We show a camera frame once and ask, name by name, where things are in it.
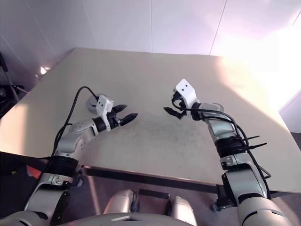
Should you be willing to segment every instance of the white wall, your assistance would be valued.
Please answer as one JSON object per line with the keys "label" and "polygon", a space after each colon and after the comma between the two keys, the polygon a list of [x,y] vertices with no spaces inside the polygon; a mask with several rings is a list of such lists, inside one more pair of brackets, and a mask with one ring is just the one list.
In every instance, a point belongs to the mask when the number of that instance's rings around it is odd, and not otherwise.
{"label": "white wall", "polygon": [[[298,90],[294,72],[301,0],[1,0],[0,50],[16,83],[30,90],[40,67],[53,67],[74,47],[245,58],[282,107]],[[281,54],[290,43],[292,52]],[[284,68],[299,68],[293,61]]]}

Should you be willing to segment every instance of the black connector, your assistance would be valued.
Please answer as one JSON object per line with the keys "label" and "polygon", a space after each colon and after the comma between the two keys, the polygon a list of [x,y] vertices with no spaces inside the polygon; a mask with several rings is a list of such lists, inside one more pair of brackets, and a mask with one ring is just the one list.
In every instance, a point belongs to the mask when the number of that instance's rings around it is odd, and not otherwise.
{"label": "black connector", "polygon": [[240,151],[246,151],[248,149],[255,149],[257,147],[261,147],[261,146],[264,146],[264,145],[267,145],[267,144],[268,143],[262,143],[262,144],[259,144],[259,145],[246,146],[246,147],[239,148],[238,150],[240,150]]}
{"label": "black connector", "polygon": [[73,158],[56,155],[49,160],[44,173],[64,175],[72,178],[75,175],[78,162]]}
{"label": "black connector", "polygon": [[200,105],[201,103],[195,102],[191,107],[193,109],[191,110],[191,116],[194,121],[201,120],[201,114],[198,112],[198,108]]}
{"label": "black connector", "polygon": [[248,140],[254,139],[254,138],[258,138],[259,136],[254,136],[254,137],[248,137]]}
{"label": "black connector", "polygon": [[181,94],[179,92],[175,92],[171,101],[174,102],[176,100],[179,100],[180,98],[181,98]]}
{"label": "black connector", "polygon": [[245,143],[241,137],[227,137],[217,140],[215,143],[216,150],[220,158],[245,152]]}
{"label": "black connector", "polygon": [[95,123],[95,126],[97,128],[97,131],[100,133],[101,131],[104,131],[106,130],[106,126],[104,124],[104,121],[101,117],[97,117],[97,118],[94,118],[92,119]]}

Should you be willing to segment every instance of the black cable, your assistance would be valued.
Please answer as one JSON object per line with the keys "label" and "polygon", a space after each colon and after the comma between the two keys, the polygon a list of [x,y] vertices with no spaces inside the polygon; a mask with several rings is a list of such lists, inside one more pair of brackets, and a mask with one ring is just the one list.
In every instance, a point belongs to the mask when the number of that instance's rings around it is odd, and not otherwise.
{"label": "black cable", "polygon": [[[216,117],[216,116],[205,116],[205,117],[202,117],[202,118],[201,118],[201,120],[203,120],[203,119],[218,119],[218,120],[222,120],[222,121],[227,121],[227,122],[229,122],[229,123],[232,123],[233,125],[234,125],[234,123],[235,123],[235,121],[231,121],[231,120],[224,119],[224,118],[221,118],[221,117]],[[246,147],[247,147],[247,148],[250,147],[249,141],[248,141],[248,137],[246,136],[245,132],[244,132],[244,131],[241,129],[241,127],[238,126],[237,124],[236,124],[236,126],[237,126],[237,128],[239,129],[239,131],[241,132],[241,134],[243,135],[243,137],[244,137],[244,140],[245,140],[245,143],[246,143]],[[265,184],[265,186],[266,186],[266,188],[267,188],[267,198],[268,198],[268,199],[271,199],[269,186],[268,186],[268,183],[267,183],[267,181],[266,181],[266,178],[264,177],[264,175],[263,175],[263,173],[262,173],[261,167],[258,165],[258,163],[257,163],[256,159],[254,158],[252,152],[251,152],[249,149],[247,149],[246,151],[247,151],[247,153],[251,156],[251,159],[252,159],[254,165],[256,166],[257,170],[259,171],[259,174],[260,174],[260,176],[261,176],[261,178],[262,178],[262,180],[263,180],[263,182],[264,182],[264,184]],[[269,174],[266,170],[264,170],[264,172],[265,172],[269,177],[271,177],[271,174]]]}
{"label": "black cable", "polygon": [[267,175],[267,176],[265,176],[264,178],[268,179],[268,178],[271,178],[271,177],[272,177],[272,175],[271,175],[269,172],[267,172],[266,169],[264,169],[264,168],[261,167],[261,166],[259,166],[259,168]]}
{"label": "black cable", "polygon": [[[249,141],[248,141],[248,138],[247,138],[245,132],[244,132],[239,126],[238,126],[238,129],[240,130],[241,134],[243,135],[243,137],[244,137],[244,139],[245,139],[246,145],[249,146]],[[264,177],[264,175],[263,175],[263,173],[262,173],[262,170],[260,169],[260,166],[258,165],[258,163],[257,163],[256,159],[254,158],[252,152],[251,152],[249,149],[247,149],[247,152],[248,152],[249,155],[251,156],[251,159],[253,160],[254,165],[255,165],[256,168],[258,169],[259,174],[260,174],[260,176],[261,176],[261,178],[262,178],[262,180],[263,180],[263,182],[264,182],[264,184],[265,184],[265,186],[266,186],[266,188],[267,188],[267,197],[268,197],[268,199],[271,199],[271,194],[270,194],[270,191],[269,191],[269,186],[268,186],[268,183],[267,183],[267,181],[266,181],[266,179],[265,179],[265,177]]]}
{"label": "black cable", "polygon": [[36,186],[38,185],[38,182],[40,181],[41,176],[45,173],[45,170],[47,169],[47,167],[49,166],[50,162],[52,161],[52,159],[53,159],[52,157],[53,157],[54,154],[55,154],[55,151],[56,151],[58,142],[60,141],[60,139],[61,139],[61,137],[62,137],[62,135],[63,135],[63,133],[64,133],[65,128],[66,128],[68,125],[72,125],[71,123],[69,123],[69,120],[70,120],[70,118],[71,118],[71,116],[72,116],[72,113],[73,113],[73,110],[74,110],[76,101],[77,101],[77,99],[78,99],[78,97],[79,97],[79,93],[82,91],[82,89],[88,89],[88,90],[90,91],[90,93],[95,97],[95,99],[98,100],[98,96],[96,96],[95,93],[94,93],[89,87],[87,87],[87,86],[82,86],[82,87],[79,88],[79,90],[77,91],[77,93],[76,93],[76,95],[75,95],[75,98],[74,98],[72,107],[71,107],[71,109],[70,109],[70,112],[69,112],[69,114],[68,114],[68,117],[67,117],[67,119],[66,119],[66,122],[65,122],[65,124],[59,129],[59,131],[58,131],[57,134],[56,134],[55,142],[54,142],[54,147],[53,147],[53,151],[52,151],[51,156],[50,156],[50,157],[43,157],[43,158],[40,158],[40,159],[48,159],[48,158],[49,158],[49,161],[46,163],[46,165],[45,165],[43,171],[40,173],[40,176],[39,176],[39,178],[37,179],[35,185],[32,187],[32,191],[31,191],[31,193],[30,193],[28,199],[26,199],[26,202],[29,200],[31,194],[33,193],[34,189],[35,189]]}
{"label": "black cable", "polygon": [[75,95],[75,98],[74,98],[72,107],[71,107],[71,109],[70,109],[70,112],[69,112],[69,114],[68,114],[68,117],[67,117],[67,119],[66,119],[66,122],[65,122],[65,124],[63,125],[63,127],[61,128],[62,130],[60,130],[59,133],[57,134],[58,136],[55,138],[55,143],[54,143],[54,147],[53,147],[53,152],[52,152],[52,153],[55,152],[55,150],[56,150],[56,148],[57,148],[57,145],[58,145],[58,142],[60,141],[60,139],[61,139],[61,137],[62,137],[62,135],[63,135],[63,133],[64,133],[64,131],[65,131],[65,128],[66,128],[66,126],[67,126],[67,124],[68,124],[68,122],[69,122],[69,120],[70,120],[70,118],[71,118],[71,116],[72,116],[72,113],[73,113],[73,110],[74,110],[76,101],[77,101],[77,99],[78,99],[78,97],[79,97],[79,93],[82,91],[82,89],[88,89],[88,90],[90,91],[90,93],[95,97],[95,99],[96,99],[96,100],[98,99],[98,97],[95,95],[95,93],[94,93],[89,87],[87,87],[87,86],[82,86],[82,87],[79,88],[79,90],[77,91],[77,93],[76,93],[76,95]]}
{"label": "black cable", "polygon": [[172,104],[175,108],[179,109],[179,110],[182,110],[182,111],[197,111],[197,112],[210,112],[210,113],[217,113],[217,114],[222,114],[222,115],[225,115],[226,117],[228,117],[229,119],[231,119],[231,123],[233,124],[234,126],[234,129],[235,129],[235,132],[237,133],[237,135],[239,135],[239,132],[238,132],[238,128],[237,128],[237,124],[235,122],[235,120],[230,116],[228,115],[227,113],[225,112],[220,112],[220,111],[215,111],[215,110],[207,110],[207,109],[193,109],[193,108],[184,108],[184,107],[178,107],[177,105],[175,105],[175,103],[172,101]]}
{"label": "black cable", "polygon": [[52,154],[51,154],[50,157],[54,156],[54,154],[55,154],[55,151],[56,151],[56,147],[55,147],[55,146],[58,145],[58,142],[59,142],[58,136],[59,136],[60,134],[62,134],[63,129],[64,129],[64,126],[62,126],[62,127],[59,129],[59,131],[57,132],[57,134],[56,134],[55,142],[54,142],[54,145],[53,145],[53,151],[52,151]]}

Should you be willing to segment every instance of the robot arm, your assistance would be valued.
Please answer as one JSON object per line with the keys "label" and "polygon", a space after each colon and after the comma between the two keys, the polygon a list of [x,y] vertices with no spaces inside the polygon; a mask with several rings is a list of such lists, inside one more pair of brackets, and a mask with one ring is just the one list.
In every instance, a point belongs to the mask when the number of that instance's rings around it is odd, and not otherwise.
{"label": "robot arm", "polygon": [[270,200],[269,188],[255,158],[249,149],[247,138],[239,134],[234,119],[223,112],[219,104],[200,103],[194,88],[185,80],[174,89],[172,108],[164,109],[179,119],[185,115],[193,120],[203,120],[216,146],[220,163],[226,172],[222,175],[229,202],[238,206],[238,219],[243,226],[292,225],[279,207]]}
{"label": "robot arm", "polygon": [[87,143],[100,132],[123,126],[138,115],[129,114],[119,119],[116,114],[126,105],[113,107],[114,102],[100,95],[96,110],[99,117],[73,124],[60,139],[52,156],[34,188],[25,211],[17,212],[1,223],[3,225],[57,225],[69,200],[68,189],[81,167],[79,164]]}

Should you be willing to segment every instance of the table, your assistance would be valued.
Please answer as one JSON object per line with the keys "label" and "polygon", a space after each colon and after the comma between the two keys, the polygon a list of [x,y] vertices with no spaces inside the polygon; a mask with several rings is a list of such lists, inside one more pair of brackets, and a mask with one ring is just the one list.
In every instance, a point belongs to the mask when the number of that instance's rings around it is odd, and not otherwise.
{"label": "table", "polygon": [[[168,115],[174,86],[185,78],[201,102],[219,103],[247,136],[258,163],[272,174],[271,190],[301,192],[301,152],[270,97],[243,63],[223,57],[76,48],[0,121],[0,151],[49,156],[76,91],[89,86],[139,113],[130,124],[103,132],[87,146],[82,164],[155,178],[222,184],[219,156],[203,122]],[[96,117],[83,91],[70,122]]]}

